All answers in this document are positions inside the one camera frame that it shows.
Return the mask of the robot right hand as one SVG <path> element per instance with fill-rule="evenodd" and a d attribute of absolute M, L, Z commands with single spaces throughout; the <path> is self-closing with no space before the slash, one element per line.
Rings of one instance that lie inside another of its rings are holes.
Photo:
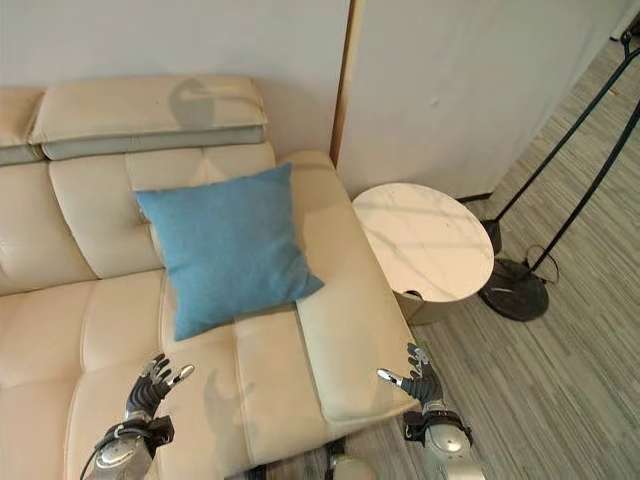
<path fill-rule="evenodd" d="M 445 410 L 441 381 L 425 351 L 414 343 L 407 344 L 408 362 L 411 371 L 408 377 L 380 368 L 377 375 L 417 400 L 422 412 Z"/>

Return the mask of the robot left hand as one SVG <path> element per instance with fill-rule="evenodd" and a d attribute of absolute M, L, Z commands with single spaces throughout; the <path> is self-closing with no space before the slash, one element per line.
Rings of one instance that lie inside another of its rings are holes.
<path fill-rule="evenodd" d="M 127 397 L 126 420 L 151 421 L 169 392 L 195 371 L 187 364 L 173 373 L 169 364 L 170 359 L 160 353 L 143 368 Z"/>

